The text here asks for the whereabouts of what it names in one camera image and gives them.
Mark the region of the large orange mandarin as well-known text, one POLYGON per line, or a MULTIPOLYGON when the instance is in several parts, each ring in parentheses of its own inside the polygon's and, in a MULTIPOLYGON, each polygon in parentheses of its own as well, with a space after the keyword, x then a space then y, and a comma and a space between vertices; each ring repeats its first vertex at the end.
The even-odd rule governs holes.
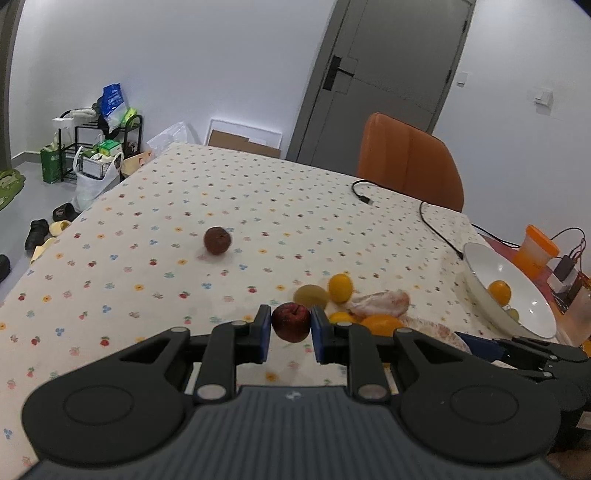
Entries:
POLYGON ((386 314, 369 316, 363 319, 361 324, 363 327, 368 328, 374 336, 389 338, 393 336, 394 331, 405 327, 405 324, 399 318, 386 314))

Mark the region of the peeled pomelo segment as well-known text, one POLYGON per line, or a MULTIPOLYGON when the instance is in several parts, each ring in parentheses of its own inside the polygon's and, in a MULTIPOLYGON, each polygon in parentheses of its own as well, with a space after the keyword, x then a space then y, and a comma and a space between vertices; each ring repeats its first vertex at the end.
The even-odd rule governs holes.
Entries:
POLYGON ((410 295, 406 291, 384 290, 382 292, 352 298, 346 304, 346 309, 360 318, 367 318, 374 315, 400 317, 408 311, 410 304, 410 295))

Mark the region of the small yellow orange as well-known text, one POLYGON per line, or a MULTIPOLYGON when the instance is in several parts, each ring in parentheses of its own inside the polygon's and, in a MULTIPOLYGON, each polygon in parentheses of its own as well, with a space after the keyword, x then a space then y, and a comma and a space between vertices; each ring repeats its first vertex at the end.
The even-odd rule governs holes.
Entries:
POLYGON ((346 303, 353 295, 353 281, 345 273, 335 274, 329 279, 328 292, 332 302, 346 303))

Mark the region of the red apple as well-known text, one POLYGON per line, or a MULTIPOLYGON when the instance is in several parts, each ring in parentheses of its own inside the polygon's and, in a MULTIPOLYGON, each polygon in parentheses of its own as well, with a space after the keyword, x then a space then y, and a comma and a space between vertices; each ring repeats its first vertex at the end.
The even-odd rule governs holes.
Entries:
POLYGON ((311 331, 311 313, 304 305, 294 302, 283 303, 273 310, 271 326, 280 339, 300 343, 311 331))

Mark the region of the green-brown kiwi fruit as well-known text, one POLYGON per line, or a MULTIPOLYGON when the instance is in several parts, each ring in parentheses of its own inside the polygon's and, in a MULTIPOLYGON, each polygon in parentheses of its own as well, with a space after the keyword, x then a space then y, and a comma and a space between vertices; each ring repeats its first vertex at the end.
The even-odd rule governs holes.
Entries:
POLYGON ((329 303, 329 294, 318 285, 303 285, 294 292, 294 303, 303 305, 308 309, 318 306, 322 309, 329 303))

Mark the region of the dark brown round fruit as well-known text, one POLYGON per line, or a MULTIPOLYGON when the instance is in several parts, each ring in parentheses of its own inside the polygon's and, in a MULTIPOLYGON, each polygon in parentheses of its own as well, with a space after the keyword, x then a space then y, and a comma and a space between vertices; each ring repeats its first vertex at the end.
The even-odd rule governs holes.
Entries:
POLYGON ((222 227, 211 227, 204 233, 204 248, 211 255, 224 254, 231 246, 231 242, 231 235, 222 227))

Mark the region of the black power adapter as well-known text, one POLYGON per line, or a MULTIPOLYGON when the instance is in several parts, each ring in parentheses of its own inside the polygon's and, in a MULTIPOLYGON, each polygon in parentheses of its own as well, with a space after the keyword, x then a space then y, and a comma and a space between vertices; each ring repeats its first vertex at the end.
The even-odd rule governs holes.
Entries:
POLYGON ((569 255, 561 257, 560 261, 553 270, 553 275, 560 282, 564 282, 575 269, 575 260, 569 255))

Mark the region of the black shoe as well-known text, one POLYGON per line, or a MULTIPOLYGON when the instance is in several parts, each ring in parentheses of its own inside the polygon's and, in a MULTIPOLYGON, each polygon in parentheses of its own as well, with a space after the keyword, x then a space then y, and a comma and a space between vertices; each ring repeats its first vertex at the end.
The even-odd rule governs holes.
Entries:
POLYGON ((45 219, 33 220, 30 223, 29 233, 25 239, 24 249, 28 254, 32 254, 38 246, 45 243, 49 235, 49 224, 45 219))

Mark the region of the white plastic bag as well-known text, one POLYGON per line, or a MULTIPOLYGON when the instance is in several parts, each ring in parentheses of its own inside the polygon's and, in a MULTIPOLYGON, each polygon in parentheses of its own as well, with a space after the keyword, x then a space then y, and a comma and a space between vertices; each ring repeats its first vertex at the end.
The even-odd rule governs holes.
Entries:
POLYGON ((86 210, 100 195, 119 183, 123 160, 122 152, 114 157, 105 157, 99 153, 87 157, 83 151, 80 147, 73 160, 76 189, 72 204, 77 212, 86 210))

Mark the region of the green floor mat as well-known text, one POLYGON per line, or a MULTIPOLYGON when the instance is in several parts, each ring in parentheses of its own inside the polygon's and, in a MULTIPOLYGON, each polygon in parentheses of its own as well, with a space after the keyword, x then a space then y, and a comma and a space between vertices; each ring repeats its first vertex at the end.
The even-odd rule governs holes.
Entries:
POLYGON ((0 210, 6 208, 24 188, 26 177, 16 169, 0 173, 0 210))

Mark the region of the black metal shelf rack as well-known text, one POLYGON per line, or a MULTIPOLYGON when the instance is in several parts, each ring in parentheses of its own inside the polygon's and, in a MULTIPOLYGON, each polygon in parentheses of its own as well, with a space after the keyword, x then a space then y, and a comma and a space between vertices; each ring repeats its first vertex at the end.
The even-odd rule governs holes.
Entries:
POLYGON ((54 143, 60 162, 60 180, 75 180, 74 155, 79 149, 86 153, 109 150, 109 155, 121 151, 124 159, 140 153, 143 124, 143 116, 133 108, 112 131, 106 120, 92 109, 67 110, 55 118, 54 143))

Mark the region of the cardboard sheet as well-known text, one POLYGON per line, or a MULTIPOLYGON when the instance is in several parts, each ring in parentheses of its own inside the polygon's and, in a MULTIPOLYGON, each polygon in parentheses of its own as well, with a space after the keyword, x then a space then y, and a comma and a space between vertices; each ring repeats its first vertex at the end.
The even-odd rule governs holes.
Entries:
POLYGON ((232 151, 263 155, 270 158, 280 157, 280 150, 276 148, 254 143, 246 137, 217 130, 211 131, 207 145, 232 151))

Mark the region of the blue plastic bag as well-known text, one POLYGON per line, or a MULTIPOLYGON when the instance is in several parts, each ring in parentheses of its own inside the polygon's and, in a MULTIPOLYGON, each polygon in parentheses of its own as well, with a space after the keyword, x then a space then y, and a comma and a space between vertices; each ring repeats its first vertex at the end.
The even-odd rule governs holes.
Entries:
POLYGON ((112 83, 103 88, 100 108, 105 120, 121 121, 127 110, 127 104, 119 83, 112 83))

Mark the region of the grey door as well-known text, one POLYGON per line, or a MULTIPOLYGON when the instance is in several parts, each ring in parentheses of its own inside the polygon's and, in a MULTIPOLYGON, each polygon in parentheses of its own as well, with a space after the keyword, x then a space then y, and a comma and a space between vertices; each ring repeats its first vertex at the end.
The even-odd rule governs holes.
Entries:
POLYGON ((450 90, 475 2, 338 1, 318 50, 287 159, 353 175, 363 127, 383 113, 434 130, 450 90), (322 89, 342 57, 332 91, 322 89))

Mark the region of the white wall switch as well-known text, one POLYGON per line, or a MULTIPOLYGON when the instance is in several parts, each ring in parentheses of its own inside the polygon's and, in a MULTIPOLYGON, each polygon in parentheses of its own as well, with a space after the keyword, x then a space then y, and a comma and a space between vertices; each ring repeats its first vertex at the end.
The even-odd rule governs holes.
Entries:
POLYGON ((540 89, 534 96, 534 102, 538 106, 550 108, 553 102, 553 91, 540 89))

